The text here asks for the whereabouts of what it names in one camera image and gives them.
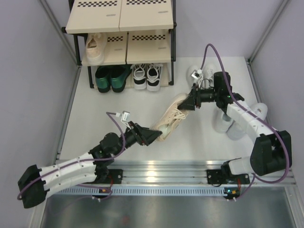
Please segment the white grey sneaker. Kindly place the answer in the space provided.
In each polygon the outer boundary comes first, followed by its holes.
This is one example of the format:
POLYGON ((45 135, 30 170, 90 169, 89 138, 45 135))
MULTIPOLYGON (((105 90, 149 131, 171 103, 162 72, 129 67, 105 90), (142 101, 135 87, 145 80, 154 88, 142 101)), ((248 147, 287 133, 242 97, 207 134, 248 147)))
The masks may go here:
POLYGON ((201 85, 203 80, 203 72, 198 66, 191 65, 187 70, 186 76, 190 87, 192 87, 194 84, 201 85))
POLYGON ((203 68, 203 81, 202 88, 208 89, 214 86, 214 74, 217 72, 217 68, 214 64, 206 64, 203 68))

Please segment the beige lace sneaker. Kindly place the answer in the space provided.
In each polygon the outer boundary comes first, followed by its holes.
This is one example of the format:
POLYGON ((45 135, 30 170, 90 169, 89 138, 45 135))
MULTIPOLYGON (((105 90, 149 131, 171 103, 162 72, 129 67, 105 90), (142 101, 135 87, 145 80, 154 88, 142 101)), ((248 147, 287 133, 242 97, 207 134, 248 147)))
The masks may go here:
POLYGON ((85 53, 90 65, 97 66, 103 63, 106 44, 107 35, 105 33, 88 33, 85 53))
POLYGON ((186 93, 178 94, 164 112, 163 116, 151 127, 153 130, 161 131, 162 134, 156 141, 165 141, 179 124, 186 119, 189 110, 180 110, 178 106, 188 97, 186 93))

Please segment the black white sneaker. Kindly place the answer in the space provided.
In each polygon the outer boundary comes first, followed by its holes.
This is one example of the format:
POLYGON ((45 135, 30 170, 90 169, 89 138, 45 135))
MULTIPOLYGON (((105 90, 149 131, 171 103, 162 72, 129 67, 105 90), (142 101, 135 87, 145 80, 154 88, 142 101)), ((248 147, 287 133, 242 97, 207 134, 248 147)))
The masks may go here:
POLYGON ((146 64, 133 64, 134 88, 137 90, 144 90, 146 88, 146 64))
POLYGON ((152 63, 148 64, 147 68, 147 89, 151 92, 157 92, 161 87, 163 64, 152 63))

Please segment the green loafer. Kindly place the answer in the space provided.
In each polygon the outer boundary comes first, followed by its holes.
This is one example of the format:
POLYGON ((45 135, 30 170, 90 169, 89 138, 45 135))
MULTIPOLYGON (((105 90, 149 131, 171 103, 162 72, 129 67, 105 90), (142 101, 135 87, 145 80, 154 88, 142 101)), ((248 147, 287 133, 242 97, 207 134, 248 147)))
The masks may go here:
POLYGON ((112 68, 99 66, 95 72, 95 83, 100 93, 107 93, 111 90, 110 75, 112 68))
POLYGON ((120 93, 124 90, 126 85, 126 80, 128 76, 131 74, 131 66, 130 65, 115 65, 113 66, 111 75, 110 75, 110 83, 112 90, 115 93, 120 93))

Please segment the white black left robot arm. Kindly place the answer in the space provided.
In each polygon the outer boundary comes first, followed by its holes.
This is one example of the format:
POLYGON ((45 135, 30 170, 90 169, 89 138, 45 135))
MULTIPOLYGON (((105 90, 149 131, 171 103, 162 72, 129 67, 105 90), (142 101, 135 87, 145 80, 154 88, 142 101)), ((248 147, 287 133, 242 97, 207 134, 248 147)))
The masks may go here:
POLYGON ((106 134, 97 146, 74 159, 47 167, 29 166, 18 180, 17 199, 30 209, 61 190, 84 183, 104 183, 115 157, 136 143, 149 146, 162 135, 162 131, 130 124, 120 135, 106 134))

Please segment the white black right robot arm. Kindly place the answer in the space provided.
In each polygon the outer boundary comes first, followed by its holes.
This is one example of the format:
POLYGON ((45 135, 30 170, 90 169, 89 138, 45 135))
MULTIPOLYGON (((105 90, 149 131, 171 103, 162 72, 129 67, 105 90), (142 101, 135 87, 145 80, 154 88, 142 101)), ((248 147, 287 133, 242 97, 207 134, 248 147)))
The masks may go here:
POLYGON ((222 178, 227 183, 235 182, 240 174, 252 173, 263 183, 280 183, 288 175, 292 165, 291 135, 278 131, 254 114, 244 98, 232 92, 228 72, 214 74, 214 86, 201 89, 193 85, 179 110, 195 110, 202 103, 215 102, 216 106, 235 123, 253 142, 251 155, 226 161, 221 165, 222 178))

